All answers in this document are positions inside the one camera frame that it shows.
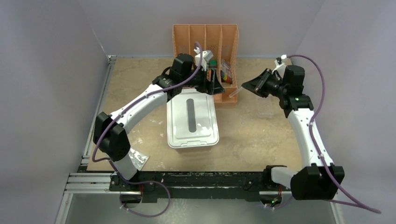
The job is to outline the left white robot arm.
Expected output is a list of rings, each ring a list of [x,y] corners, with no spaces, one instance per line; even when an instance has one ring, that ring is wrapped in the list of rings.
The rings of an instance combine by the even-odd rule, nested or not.
[[[139,186],[139,168],[130,157],[128,134],[156,108],[167,106],[168,144],[171,148],[215,145],[219,131],[214,110],[215,95],[224,93],[217,71],[209,67],[213,54],[179,54],[148,88],[131,102],[112,112],[101,112],[94,123],[95,151],[106,154],[122,176],[128,191]]]

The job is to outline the clear dropper with blue band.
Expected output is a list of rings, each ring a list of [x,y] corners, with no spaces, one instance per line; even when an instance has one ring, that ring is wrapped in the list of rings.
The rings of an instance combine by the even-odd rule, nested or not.
[[[239,87],[238,89],[236,89],[236,90],[234,90],[233,92],[231,92],[230,94],[229,94],[229,97],[230,98],[232,98],[232,97],[234,97],[234,96],[236,96],[240,91],[242,91],[243,90],[243,87]]]

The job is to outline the white plastic bin lid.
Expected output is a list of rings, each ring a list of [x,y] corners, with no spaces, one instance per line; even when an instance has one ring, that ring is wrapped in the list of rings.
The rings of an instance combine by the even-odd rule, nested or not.
[[[216,145],[219,129],[213,96],[189,88],[169,101],[167,139],[173,149]]]

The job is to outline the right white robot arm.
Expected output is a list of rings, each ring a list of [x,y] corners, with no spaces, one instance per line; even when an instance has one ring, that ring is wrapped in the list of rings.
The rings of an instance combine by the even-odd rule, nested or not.
[[[279,99],[279,105],[297,138],[303,167],[297,172],[284,165],[268,165],[262,177],[263,186],[273,190],[281,184],[289,188],[297,200],[331,200],[345,172],[342,166],[334,165],[321,141],[313,120],[312,101],[303,94],[305,70],[288,65],[282,78],[277,74],[277,71],[265,69],[241,87],[261,98],[272,95]]]

